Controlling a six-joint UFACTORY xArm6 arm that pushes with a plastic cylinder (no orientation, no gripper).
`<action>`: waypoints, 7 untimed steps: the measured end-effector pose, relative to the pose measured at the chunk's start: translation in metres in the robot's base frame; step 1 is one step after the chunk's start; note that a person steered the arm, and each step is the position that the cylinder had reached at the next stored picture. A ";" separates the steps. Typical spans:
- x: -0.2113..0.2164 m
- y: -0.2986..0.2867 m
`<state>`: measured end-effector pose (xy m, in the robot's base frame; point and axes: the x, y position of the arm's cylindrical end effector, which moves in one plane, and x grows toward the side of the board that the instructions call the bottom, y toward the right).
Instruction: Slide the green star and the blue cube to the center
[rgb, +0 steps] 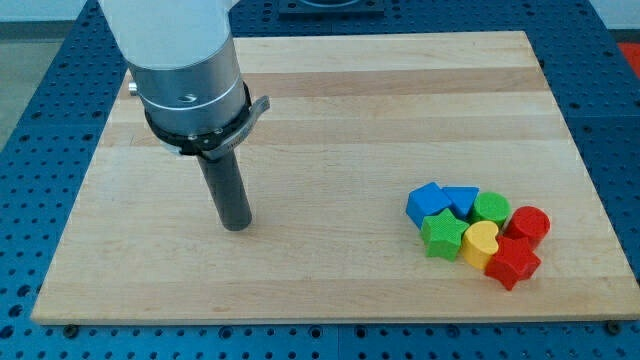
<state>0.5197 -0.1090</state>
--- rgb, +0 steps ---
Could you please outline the black clamp ring flange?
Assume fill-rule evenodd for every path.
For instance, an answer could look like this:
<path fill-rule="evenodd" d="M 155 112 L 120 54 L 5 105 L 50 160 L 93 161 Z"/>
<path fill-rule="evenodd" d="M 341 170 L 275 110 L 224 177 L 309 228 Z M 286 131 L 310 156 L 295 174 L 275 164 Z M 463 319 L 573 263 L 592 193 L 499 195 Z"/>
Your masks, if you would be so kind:
<path fill-rule="evenodd" d="M 154 120 L 154 113 L 144 110 L 144 116 L 152 133 L 170 149 L 181 156 L 203 156 L 215 160 L 232 152 L 251 133 L 259 117 L 270 109 L 270 98 L 262 96 L 254 102 L 246 83 L 243 84 L 246 102 L 238 115 L 211 132 L 198 135 L 181 135 L 163 129 Z"/>

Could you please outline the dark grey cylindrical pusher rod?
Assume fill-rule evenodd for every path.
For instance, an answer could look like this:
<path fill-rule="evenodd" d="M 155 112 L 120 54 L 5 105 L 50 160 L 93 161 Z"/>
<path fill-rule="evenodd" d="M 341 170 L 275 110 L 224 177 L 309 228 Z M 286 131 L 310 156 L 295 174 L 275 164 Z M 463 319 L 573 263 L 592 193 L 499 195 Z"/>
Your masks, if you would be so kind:
<path fill-rule="evenodd" d="M 216 159 L 197 157 L 203 177 L 226 230 L 241 231 L 252 222 L 252 213 L 233 151 Z"/>

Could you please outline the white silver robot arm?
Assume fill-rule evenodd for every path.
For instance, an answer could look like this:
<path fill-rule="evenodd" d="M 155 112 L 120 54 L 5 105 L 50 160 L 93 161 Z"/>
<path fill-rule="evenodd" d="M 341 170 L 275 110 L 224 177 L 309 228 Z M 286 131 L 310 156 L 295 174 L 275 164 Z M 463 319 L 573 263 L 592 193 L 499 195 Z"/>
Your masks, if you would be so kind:
<path fill-rule="evenodd" d="M 251 98 L 231 32 L 233 0 L 100 0 L 153 134 L 200 165 L 222 225 L 252 213 L 234 153 L 270 107 Z"/>

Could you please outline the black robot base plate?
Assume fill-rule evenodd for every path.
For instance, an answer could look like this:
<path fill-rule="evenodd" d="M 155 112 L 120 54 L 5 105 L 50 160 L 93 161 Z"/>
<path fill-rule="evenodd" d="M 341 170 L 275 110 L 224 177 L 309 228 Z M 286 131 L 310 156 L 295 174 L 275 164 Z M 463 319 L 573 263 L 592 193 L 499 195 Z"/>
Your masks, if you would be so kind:
<path fill-rule="evenodd" d="M 278 16 L 297 19 L 317 16 L 382 15 L 385 0 L 280 0 Z"/>

